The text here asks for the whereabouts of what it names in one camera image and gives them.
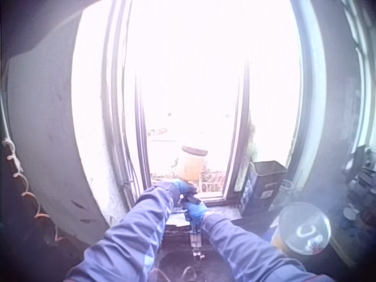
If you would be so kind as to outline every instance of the hand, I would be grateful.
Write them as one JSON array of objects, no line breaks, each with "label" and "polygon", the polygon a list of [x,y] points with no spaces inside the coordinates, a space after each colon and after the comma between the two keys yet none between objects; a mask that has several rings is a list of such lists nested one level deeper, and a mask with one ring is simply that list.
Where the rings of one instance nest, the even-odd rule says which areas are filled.
[{"label": "hand", "polygon": [[185,182],[178,178],[172,179],[171,182],[174,183],[177,186],[177,188],[179,188],[180,194],[197,194],[196,188],[188,182]]},{"label": "hand", "polygon": [[205,212],[207,212],[207,207],[205,206],[205,204],[203,202],[199,204],[193,204],[182,200],[182,206],[184,210],[187,210],[185,214],[186,220],[193,221],[193,223],[199,226]]}]

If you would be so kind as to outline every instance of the blue glove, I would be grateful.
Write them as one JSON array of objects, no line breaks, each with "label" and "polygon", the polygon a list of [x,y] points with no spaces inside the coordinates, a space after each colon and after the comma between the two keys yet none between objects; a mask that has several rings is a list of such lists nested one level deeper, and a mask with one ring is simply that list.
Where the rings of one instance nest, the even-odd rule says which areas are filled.
[{"label": "blue glove", "polygon": [[180,194],[197,194],[196,188],[192,184],[189,184],[178,178],[172,179],[171,182],[174,183],[177,186],[177,188],[179,188]]},{"label": "blue glove", "polygon": [[184,210],[187,210],[185,213],[187,221],[193,221],[197,226],[200,225],[202,218],[207,211],[207,207],[203,202],[199,204],[193,204],[182,200],[182,206]]}]

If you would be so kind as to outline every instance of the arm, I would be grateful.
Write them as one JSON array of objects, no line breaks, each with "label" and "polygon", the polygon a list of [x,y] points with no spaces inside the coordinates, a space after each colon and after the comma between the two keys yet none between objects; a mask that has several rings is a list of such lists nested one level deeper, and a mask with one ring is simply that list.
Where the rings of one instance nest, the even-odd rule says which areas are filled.
[{"label": "arm", "polygon": [[147,189],[122,221],[85,251],[71,281],[146,281],[166,221],[180,196],[177,185],[160,182]]},{"label": "arm", "polygon": [[333,281],[306,272],[299,261],[218,214],[205,213],[202,229],[229,262],[236,281]]}]

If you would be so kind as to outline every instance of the spray gun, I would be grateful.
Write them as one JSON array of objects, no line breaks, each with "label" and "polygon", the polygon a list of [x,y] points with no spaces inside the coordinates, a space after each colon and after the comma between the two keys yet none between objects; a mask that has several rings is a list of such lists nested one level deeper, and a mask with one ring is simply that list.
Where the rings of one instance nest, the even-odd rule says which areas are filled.
[{"label": "spray gun", "polygon": [[[193,194],[190,194],[190,193],[184,196],[184,201],[192,203],[192,204],[201,203],[200,199],[193,197]],[[201,253],[201,247],[202,247],[201,229],[200,229],[199,224],[195,223],[188,213],[185,213],[184,215],[186,217],[186,220],[190,222],[191,230],[189,231],[189,237],[190,237],[190,246],[192,247],[193,257],[196,261],[199,261],[205,257],[205,255]]]}]

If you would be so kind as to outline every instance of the blue sleeve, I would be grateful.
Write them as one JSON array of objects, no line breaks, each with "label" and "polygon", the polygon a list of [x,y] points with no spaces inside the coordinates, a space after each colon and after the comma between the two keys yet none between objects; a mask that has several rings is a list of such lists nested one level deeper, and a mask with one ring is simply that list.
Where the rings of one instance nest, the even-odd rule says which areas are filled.
[{"label": "blue sleeve", "polygon": [[147,189],[136,205],[84,253],[66,281],[147,281],[166,221],[180,196],[173,183]]},{"label": "blue sleeve", "polygon": [[286,257],[259,236],[235,226],[218,214],[204,216],[203,231],[225,261],[235,281],[333,281],[308,273],[303,265]]}]

